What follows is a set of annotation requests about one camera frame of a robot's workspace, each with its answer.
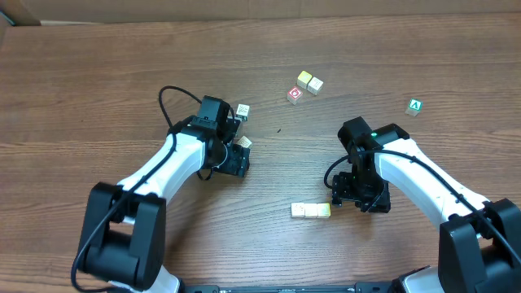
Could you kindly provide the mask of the blue-sided wooden block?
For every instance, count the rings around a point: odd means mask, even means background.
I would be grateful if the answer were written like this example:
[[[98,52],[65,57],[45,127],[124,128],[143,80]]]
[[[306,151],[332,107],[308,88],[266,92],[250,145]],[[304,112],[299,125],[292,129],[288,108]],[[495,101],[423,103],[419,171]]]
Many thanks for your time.
[[[246,136],[242,136],[238,141],[237,144],[244,148],[251,148],[252,147],[252,141],[247,138]]]

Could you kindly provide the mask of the yellow wooden block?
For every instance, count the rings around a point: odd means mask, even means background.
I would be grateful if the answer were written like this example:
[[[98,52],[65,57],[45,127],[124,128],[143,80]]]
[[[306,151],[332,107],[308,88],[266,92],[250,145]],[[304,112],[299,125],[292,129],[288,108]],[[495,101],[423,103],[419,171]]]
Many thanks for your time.
[[[317,204],[317,218],[329,218],[331,216],[331,206],[329,203]]]

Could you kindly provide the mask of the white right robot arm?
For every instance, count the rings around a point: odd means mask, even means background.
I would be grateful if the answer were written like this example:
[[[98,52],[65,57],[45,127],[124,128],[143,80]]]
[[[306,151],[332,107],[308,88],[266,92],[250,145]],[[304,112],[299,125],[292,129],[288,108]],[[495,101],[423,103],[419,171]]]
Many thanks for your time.
[[[520,209],[491,201],[450,177],[396,124],[372,129],[362,117],[343,123],[338,139],[350,172],[326,173],[335,206],[387,213],[394,185],[439,233],[438,264],[371,285],[373,292],[518,292]]]

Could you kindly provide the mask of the red W wooden block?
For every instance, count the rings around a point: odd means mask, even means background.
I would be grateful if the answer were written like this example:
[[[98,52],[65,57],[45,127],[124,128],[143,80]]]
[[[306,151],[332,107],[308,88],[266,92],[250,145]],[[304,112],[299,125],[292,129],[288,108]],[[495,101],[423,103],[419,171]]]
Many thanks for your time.
[[[304,217],[305,218],[317,218],[318,217],[318,205],[316,203],[305,203],[304,204]]]

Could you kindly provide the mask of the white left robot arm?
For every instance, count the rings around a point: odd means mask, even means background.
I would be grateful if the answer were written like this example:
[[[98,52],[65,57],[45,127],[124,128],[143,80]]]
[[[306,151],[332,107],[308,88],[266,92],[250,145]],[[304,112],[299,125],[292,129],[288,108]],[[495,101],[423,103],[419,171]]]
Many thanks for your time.
[[[199,111],[170,125],[164,145],[137,172],[90,191],[71,282],[77,272],[106,292],[181,292],[164,267],[166,210],[183,183],[202,169],[244,177],[249,153],[233,142],[240,121],[225,101],[203,97]]]

